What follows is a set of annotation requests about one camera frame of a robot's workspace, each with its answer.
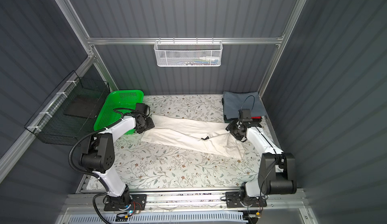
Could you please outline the white printed t-shirt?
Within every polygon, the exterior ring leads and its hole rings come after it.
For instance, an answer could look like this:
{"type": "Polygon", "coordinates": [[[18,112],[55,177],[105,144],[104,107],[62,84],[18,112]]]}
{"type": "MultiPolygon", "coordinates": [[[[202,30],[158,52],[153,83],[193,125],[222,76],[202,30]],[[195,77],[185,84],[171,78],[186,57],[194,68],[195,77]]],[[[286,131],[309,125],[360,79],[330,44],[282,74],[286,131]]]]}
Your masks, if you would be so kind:
{"type": "Polygon", "coordinates": [[[245,149],[227,130],[227,123],[204,122],[153,115],[155,127],[141,141],[174,146],[208,154],[242,159],[245,149]]]}

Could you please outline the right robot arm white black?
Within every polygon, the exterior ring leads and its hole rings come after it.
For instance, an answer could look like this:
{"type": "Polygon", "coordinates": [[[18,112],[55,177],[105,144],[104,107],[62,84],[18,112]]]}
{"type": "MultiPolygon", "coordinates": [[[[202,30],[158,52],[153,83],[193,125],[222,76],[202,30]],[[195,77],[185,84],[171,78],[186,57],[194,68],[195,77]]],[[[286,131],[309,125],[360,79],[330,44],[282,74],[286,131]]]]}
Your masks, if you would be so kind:
{"type": "Polygon", "coordinates": [[[249,109],[238,111],[237,119],[232,120],[226,130],[240,142],[249,141],[261,153],[258,177],[244,182],[239,192],[227,192],[229,208],[239,206],[266,206],[270,195],[288,195],[297,192],[296,162],[291,153],[277,147],[263,131],[260,122],[251,116],[249,109]]]}

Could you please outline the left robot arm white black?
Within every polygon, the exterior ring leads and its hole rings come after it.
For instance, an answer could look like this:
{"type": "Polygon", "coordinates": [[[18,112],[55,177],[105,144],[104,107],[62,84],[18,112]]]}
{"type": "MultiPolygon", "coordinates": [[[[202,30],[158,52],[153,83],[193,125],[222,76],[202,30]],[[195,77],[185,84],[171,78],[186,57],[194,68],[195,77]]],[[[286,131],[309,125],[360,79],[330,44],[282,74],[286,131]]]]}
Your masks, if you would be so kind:
{"type": "Polygon", "coordinates": [[[132,205],[132,198],[114,167],[114,143],[130,130],[141,134],[154,128],[154,123],[150,118],[150,107],[143,103],[137,103],[135,109],[115,108],[113,112],[119,118],[89,137],[89,144],[83,146],[80,165],[103,184],[106,205],[127,210],[132,205]]]}

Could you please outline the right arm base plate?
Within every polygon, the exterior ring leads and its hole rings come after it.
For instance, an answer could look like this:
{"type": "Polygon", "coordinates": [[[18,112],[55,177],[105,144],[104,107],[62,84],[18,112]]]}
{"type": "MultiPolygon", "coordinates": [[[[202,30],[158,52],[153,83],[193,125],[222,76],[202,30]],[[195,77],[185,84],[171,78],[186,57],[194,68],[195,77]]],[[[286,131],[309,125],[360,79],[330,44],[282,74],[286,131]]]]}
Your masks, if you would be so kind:
{"type": "Polygon", "coordinates": [[[228,208],[263,208],[267,207],[267,202],[260,197],[243,196],[237,191],[225,193],[226,205],[228,208]]]}

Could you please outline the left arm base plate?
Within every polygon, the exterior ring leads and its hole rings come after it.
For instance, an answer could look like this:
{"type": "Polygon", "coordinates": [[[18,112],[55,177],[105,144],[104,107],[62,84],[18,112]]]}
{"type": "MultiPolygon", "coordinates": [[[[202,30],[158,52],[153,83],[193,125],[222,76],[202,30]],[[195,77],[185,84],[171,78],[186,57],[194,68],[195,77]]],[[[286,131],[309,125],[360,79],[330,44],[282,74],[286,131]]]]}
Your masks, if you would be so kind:
{"type": "Polygon", "coordinates": [[[130,194],[128,196],[106,196],[103,200],[104,211],[143,211],[147,202],[145,194],[130,194]]]}

